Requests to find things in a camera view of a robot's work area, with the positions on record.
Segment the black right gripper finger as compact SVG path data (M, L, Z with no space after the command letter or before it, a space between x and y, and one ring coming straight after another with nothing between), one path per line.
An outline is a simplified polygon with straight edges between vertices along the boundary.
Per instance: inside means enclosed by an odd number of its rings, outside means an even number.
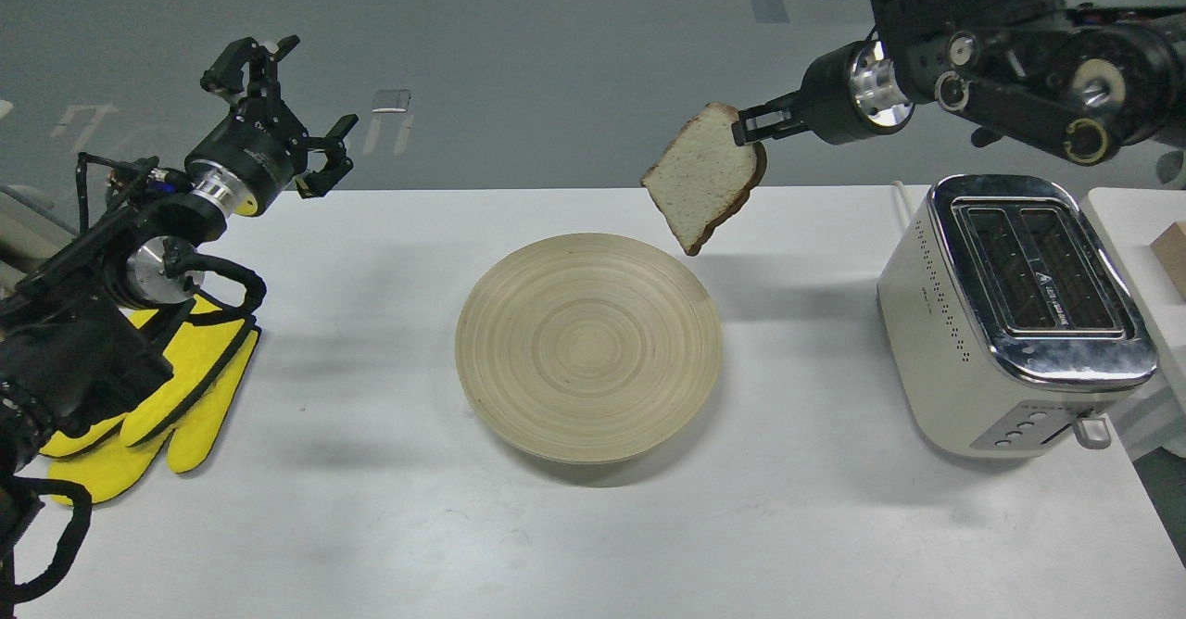
M801 122L797 96L798 91L785 92L758 107L741 109L738 111L738 120L742 122Z
M809 130L803 120L783 119L771 125L759 125L757 119L740 119L732 125L732 136L737 146L758 145L767 139L784 139Z

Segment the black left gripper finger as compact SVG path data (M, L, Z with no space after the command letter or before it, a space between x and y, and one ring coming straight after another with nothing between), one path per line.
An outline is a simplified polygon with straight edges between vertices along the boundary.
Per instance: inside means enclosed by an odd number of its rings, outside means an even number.
M202 74L200 87L236 109L246 108L249 101L262 101L263 111L278 111L281 104L278 65L300 42L299 36L283 37L274 52L250 36L230 42Z
M302 198L327 196L353 170L353 160L347 155L345 138L356 125L359 125L359 116L344 115L334 122L325 136L294 138L294 149L306 155L319 154L325 159L320 170L305 170L294 177L296 192Z

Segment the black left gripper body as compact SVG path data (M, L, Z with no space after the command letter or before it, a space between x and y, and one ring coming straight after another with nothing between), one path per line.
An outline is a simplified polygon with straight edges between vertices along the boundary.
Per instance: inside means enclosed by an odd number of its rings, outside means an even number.
M294 145L305 136L308 129L283 100L241 98L191 151L183 168L195 183L209 176L232 180L232 213L256 217L308 167L308 154Z

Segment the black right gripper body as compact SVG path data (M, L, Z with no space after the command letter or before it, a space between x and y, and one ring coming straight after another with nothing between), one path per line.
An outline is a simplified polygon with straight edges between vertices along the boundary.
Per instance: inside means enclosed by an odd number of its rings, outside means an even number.
M852 42L823 55L801 79L798 115L828 145L890 136L914 111L881 42Z

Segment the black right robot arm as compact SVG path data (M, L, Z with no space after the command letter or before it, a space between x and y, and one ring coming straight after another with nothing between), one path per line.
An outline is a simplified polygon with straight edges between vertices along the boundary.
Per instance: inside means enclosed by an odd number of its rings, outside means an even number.
M1080 167L1144 141L1182 149L1180 6L869 2L871 36L822 55L798 90L739 111L738 146L890 136L936 104L975 125L975 147L1016 139Z

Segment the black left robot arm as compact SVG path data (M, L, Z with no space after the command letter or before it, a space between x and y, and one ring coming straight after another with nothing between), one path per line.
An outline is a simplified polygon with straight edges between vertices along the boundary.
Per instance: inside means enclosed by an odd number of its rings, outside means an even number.
M230 42L200 78L227 116L183 160L79 153L79 232L4 298L4 473L55 434L72 438L132 411L172 377L164 355L184 323L253 314L267 286L202 253L232 215L259 217L295 185L326 196L353 168L344 115L315 136L283 101L279 65L299 44Z

